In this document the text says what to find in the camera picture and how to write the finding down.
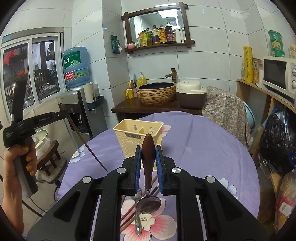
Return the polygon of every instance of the yellow mug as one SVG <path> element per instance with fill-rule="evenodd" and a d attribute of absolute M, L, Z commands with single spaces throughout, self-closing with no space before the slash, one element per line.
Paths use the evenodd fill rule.
<path fill-rule="evenodd" d="M 126 90 L 126 98 L 127 98 L 128 100 L 134 98 L 133 89 L 127 89 L 127 90 Z"/>

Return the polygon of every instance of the white lid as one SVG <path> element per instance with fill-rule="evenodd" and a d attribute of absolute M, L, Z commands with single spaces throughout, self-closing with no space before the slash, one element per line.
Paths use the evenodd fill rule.
<path fill-rule="evenodd" d="M 201 87 L 199 80 L 190 79 L 180 81 L 177 84 L 176 91 L 184 94 L 205 94 L 207 89 Z"/>

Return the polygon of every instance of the soap dispenser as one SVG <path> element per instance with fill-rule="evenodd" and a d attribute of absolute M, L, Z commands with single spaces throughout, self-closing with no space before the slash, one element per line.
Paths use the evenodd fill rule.
<path fill-rule="evenodd" d="M 147 80 L 143 75 L 143 72 L 140 72 L 140 73 L 141 73 L 141 76 L 138 78 L 138 86 L 147 84 Z"/>

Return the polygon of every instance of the microwave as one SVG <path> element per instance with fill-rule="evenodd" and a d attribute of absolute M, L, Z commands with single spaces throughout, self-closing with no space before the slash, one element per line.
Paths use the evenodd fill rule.
<path fill-rule="evenodd" d="M 272 89 L 295 99 L 296 59 L 264 57 L 262 83 Z"/>

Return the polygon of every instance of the silver screw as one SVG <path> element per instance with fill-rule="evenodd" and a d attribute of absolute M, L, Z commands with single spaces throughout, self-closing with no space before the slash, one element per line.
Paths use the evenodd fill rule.
<path fill-rule="evenodd" d="M 126 172 L 126 169 L 124 167 L 120 167 L 120 168 L 117 169 L 117 172 L 119 174 L 122 174 L 122 173 L 125 173 Z"/>
<path fill-rule="evenodd" d="M 209 183 L 214 183 L 214 182 L 216 181 L 216 179 L 215 179 L 214 177 L 212 177 L 212 176 L 208 176 L 208 177 L 207 177 L 207 181 L 208 181 Z"/>
<path fill-rule="evenodd" d="M 178 167 L 174 167 L 174 168 L 172 168 L 172 172 L 173 173 L 180 173 L 181 172 L 181 169 L 178 168 Z"/>
<path fill-rule="evenodd" d="M 82 182 L 83 183 L 89 183 L 91 181 L 91 177 L 84 177 L 83 179 L 82 179 Z"/>

